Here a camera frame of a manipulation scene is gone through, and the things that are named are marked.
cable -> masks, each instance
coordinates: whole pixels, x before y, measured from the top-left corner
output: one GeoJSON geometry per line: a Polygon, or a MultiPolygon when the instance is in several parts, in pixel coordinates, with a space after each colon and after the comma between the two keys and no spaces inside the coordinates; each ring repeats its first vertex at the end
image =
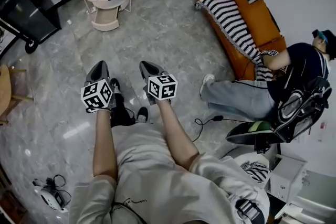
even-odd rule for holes
{"type": "Polygon", "coordinates": [[[64,178],[62,175],[56,175],[56,176],[54,176],[54,182],[55,182],[55,187],[56,187],[56,188],[61,188],[61,187],[64,187],[64,186],[65,186],[65,184],[66,184],[65,178],[64,178]],[[56,186],[56,181],[55,181],[55,178],[56,178],[56,177],[58,177],[58,176],[60,176],[60,177],[63,179],[63,181],[64,181],[64,184],[63,184],[62,186],[56,186]]]}
{"type": "Polygon", "coordinates": [[[247,65],[246,65],[246,67],[245,67],[245,69],[244,69],[244,72],[243,72],[242,76],[241,76],[239,79],[237,79],[237,80],[235,80],[235,81],[233,81],[233,82],[236,82],[236,81],[241,80],[241,79],[244,77],[244,75],[245,75],[245,72],[246,72],[246,69],[247,69],[248,65],[249,65],[254,59],[258,58],[258,57],[261,56],[261,55],[262,55],[262,54],[258,54],[258,55],[256,55],[256,56],[252,57],[252,58],[249,60],[249,62],[247,63],[247,65]]]}
{"type": "Polygon", "coordinates": [[[130,109],[128,109],[128,108],[126,108],[128,111],[131,111],[132,113],[133,113],[133,119],[135,119],[135,113],[133,112],[133,110],[130,110],[130,109]]]}
{"type": "Polygon", "coordinates": [[[206,121],[205,123],[203,123],[200,119],[197,118],[197,119],[195,119],[195,123],[196,123],[197,125],[199,125],[199,126],[202,126],[202,128],[201,128],[201,131],[200,131],[199,134],[198,134],[198,137],[197,137],[196,139],[193,140],[193,143],[194,143],[197,139],[199,139],[199,137],[201,136],[201,133],[202,133],[202,131],[203,131],[203,127],[204,127],[204,125],[207,124],[209,121],[237,121],[237,122],[245,122],[245,123],[247,122],[247,121],[239,121],[239,120],[225,119],[222,115],[214,116],[212,119],[206,121]]]}
{"type": "Polygon", "coordinates": [[[70,196],[70,200],[66,204],[64,204],[64,206],[67,206],[71,202],[71,199],[72,199],[71,194],[68,193],[66,190],[62,190],[62,189],[58,189],[58,191],[63,191],[64,193],[67,193],[70,196]]]}
{"type": "Polygon", "coordinates": [[[133,214],[135,214],[135,215],[139,218],[139,220],[141,221],[141,223],[143,223],[143,224],[147,224],[147,222],[144,221],[144,219],[143,219],[142,217],[140,217],[140,216],[137,214],[137,212],[135,212],[132,208],[130,208],[130,207],[128,207],[128,206],[122,204],[121,202],[116,202],[116,201],[114,202],[114,205],[119,205],[119,206],[121,206],[121,207],[123,207],[123,208],[125,208],[125,209],[127,209],[127,210],[129,210],[129,211],[131,211],[133,214]]]}
{"type": "Polygon", "coordinates": [[[244,82],[240,82],[240,81],[233,81],[232,83],[244,84],[244,85],[247,85],[247,86],[250,86],[250,87],[253,87],[253,88],[268,90],[267,87],[254,86],[254,85],[250,85],[250,84],[247,84],[247,83],[244,83],[244,82]]]}

gray marble floor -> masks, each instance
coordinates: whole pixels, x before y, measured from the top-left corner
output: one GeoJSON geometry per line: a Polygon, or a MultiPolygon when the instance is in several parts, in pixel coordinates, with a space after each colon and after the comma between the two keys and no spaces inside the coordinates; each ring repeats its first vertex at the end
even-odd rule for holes
{"type": "MultiPolygon", "coordinates": [[[[202,78],[206,73],[217,79],[234,75],[194,1],[132,0],[132,12],[119,14],[120,27],[103,33],[93,29],[83,0],[72,0],[59,9],[62,30],[33,54],[26,54],[23,42],[18,42],[3,57],[1,63],[28,70],[17,76],[15,88],[34,97],[33,103],[21,102],[11,112],[10,125],[0,127],[0,161],[34,222],[67,222],[66,214],[47,207],[34,192],[34,178],[62,174],[67,180],[64,189],[71,193],[76,182],[92,177],[95,115],[85,112],[80,88],[99,60],[105,60],[110,74],[119,79],[126,107],[135,112],[149,107],[142,91],[141,60],[174,74],[179,85],[172,103],[191,138],[200,131],[195,118],[218,114],[199,99],[202,78]]],[[[150,120],[160,121],[157,107],[149,109],[150,120]]],[[[234,122],[210,122],[195,143],[201,152],[220,156],[233,147],[225,136],[234,126],[234,122]]]]}

black strap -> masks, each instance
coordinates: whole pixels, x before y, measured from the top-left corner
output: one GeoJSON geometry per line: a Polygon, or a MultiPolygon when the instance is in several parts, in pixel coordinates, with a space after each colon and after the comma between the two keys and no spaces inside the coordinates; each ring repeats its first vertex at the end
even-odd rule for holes
{"type": "Polygon", "coordinates": [[[265,224],[264,215],[254,202],[241,199],[236,203],[236,209],[241,217],[245,216],[252,224],[265,224]]]}

vr controller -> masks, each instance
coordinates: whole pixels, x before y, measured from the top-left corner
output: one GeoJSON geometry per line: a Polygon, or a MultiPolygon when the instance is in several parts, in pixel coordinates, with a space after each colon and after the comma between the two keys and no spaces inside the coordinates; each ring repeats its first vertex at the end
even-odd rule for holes
{"type": "MultiPolygon", "coordinates": [[[[143,88],[150,105],[155,99],[165,100],[176,97],[177,80],[162,67],[148,61],[140,62],[140,73],[146,86],[143,88]]],[[[81,88],[81,100],[86,112],[111,110],[116,107],[114,87],[109,85],[109,69],[105,61],[98,62],[86,76],[84,87],[81,88]]]]}
{"type": "Polygon", "coordinates": [[[150,105],[155,99],[165,100],[176,97],[177,80],[162,67],[147,61],[140,62],[140,72],[146,86],[143,88],[150,105]]]}

shoe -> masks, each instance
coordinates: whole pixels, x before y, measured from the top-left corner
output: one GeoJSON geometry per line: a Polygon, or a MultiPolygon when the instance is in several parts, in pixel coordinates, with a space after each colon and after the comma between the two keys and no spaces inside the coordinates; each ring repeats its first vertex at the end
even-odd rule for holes
{"type": "Polygon", "coordinates": [[[120,92],[120,83],[116,78],[110,80],[110,87],[114,87],[114,93],[121,93],[120,92]]]}
{"type": "Polygon", "coordinates": [[[202,85],[201,85],[201,88],[199,89],[200,91],[200,95],[202,95],[202,91],[203,91],[203,87],[204,87],[204,84],[209,81],[209,80],[215,80],[215,76],[212,75],[212,74],[206,74],[205,77],[203,78],[203,82],[202,82],[202,85]]]}
{"type": "Polygon", "coordinates": [[[136,120],[138,122],[143,122],[143,123],[147,122],[147,120],[148,120],[148,110],[147,110],[147,108],[145,108],[143,106],[141,109],[139,109],[138,116],[136,117],[136,120]]]}

